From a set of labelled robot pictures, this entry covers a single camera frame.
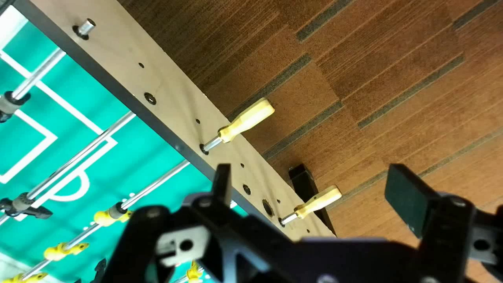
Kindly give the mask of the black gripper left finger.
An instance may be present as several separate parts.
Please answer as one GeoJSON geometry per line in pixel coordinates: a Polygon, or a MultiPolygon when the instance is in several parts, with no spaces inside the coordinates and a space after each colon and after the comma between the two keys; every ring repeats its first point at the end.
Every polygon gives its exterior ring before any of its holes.
{"type": "Polygon", "coordinates": [[[219,163],[213,182],[213,196],[224,204],[231,202],[231,165],[219,163]]]}

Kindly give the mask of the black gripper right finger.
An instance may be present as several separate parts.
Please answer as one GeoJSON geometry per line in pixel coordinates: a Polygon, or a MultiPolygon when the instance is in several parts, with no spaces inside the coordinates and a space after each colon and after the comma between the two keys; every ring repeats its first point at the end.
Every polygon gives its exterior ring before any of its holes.
{"type": "Polygon", "coordinates": [[[389,166],[385,199],[417,237],[423,235],[430,209],[439,198],[441,194],[404,163],[389,166]]]}

